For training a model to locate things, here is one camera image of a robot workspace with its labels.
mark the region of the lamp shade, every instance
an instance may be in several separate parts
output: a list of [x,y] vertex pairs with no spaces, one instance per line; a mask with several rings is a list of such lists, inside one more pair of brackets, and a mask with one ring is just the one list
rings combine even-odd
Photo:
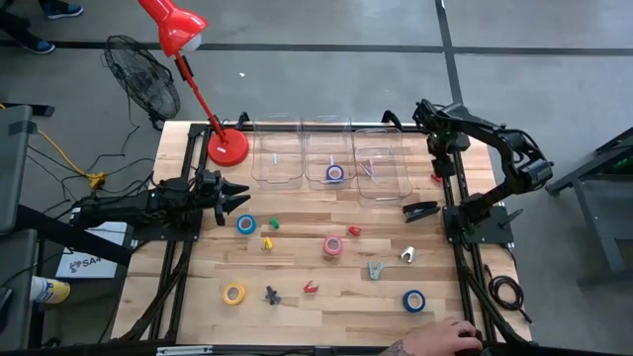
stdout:
[[138,0],[140,6],[158,25],[160,46],[168,57],[189,41],[196,39],[208,26],[207,19],[176,7],[171,0]]

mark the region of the human hand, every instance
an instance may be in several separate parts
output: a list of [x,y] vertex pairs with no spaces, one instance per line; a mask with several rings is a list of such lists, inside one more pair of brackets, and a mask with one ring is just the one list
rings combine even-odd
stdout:
[[381,356],[453,356],[463,350],[482,350],[483,345],[475,337],[476,332],[470,322],[449,317],[412,330]]

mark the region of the pink tape roll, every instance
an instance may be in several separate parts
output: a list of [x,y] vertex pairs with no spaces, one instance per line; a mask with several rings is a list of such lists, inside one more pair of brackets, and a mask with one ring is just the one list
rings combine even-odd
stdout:
[[335,256],[343,252],[343,241],[335,236],[330,236],[325,239],[323,243],[323,250],[330,256]]

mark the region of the yellow tape roll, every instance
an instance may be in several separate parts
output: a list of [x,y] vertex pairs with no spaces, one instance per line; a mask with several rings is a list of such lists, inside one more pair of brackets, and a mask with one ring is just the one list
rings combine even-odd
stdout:
[[[237,297],[235,299],[231,299],[228,296],[228,294],[232,292],[233,290],[237,290]],[[225,303],[230,306],[236,306],[240,304],[244,300],[244,297],[246,297],[246,291],[244,290],[244,287],[242,287],[241,285],[238,285],[237,283],[229,284],[228,286],[225,287],[225,290],[222,292],[222,298],[225,300]]]

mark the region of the wooden tabletop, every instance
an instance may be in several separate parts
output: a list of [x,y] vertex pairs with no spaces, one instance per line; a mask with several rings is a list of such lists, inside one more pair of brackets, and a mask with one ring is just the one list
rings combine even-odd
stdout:
[[[165,124],[154,166],[156,180],[180,175],[190,124]],[[252,135],[247,136],[252,143]],[[429,178],[431,156],[425,138],[407,133],[403,145],[413,187],[405,204],[438,201],[443,205],[441,185]],[[404,337],[413,327],[447,316],[462,317],[455,260],[440,215],[404,223],[401,207],[361,206],[356,180],[341,191],[311,190],[306,181],[295,190],[263,190],[251,178],[252,159],[251,150],[235,167],[219,168],[208,162],[208,169],[220,169],[228,181],[248,185],[251,199],[226,218],[226,226],[216,225],[213,211],[205,212],[189,267],[178,343],[380,346]],[[463,160],[471,193],[495,185],[485,145],[473,140]],[[459,200],[457,191],[454,195]],[[236,219],[246,213],[254,215],[258,224],[249,236],[235,229]],[[281,225],[278,230],[269,225],[271,217]],[[362,228],[360,237],[346,232],[350,225]],[[323,239],[329,234],[343,236],[344,250],[335,259],[323,258]],[[264,237],[272,238],[272,251],[262,251]],[[410,265],[400,259],[408,246],[415,248],[416,255]],[[154,297],[164,250],[164,242],[154,241],[133,256],[113,337],[128,331]],[[516,279],[505,250],[496,245],[482,245],[481,250],[493,274]],[[369,279],[369,261],[384,262],[379,281]],[[318,284],[314,295],[303,291],[310,280]],[[222,290],[230,283],[245,288],[246,298],[238,306],[223,302]],[[279,292],[281,305],[271,307],[265,300],[269,285]],[[422,312],[409,313],[403,307],[403,294],[413,289],[426,296]],[[528,324],[518,312],[502,314],[520,335],[530,338]],[[478,328],[483,328],[477,305],[476,319]]]

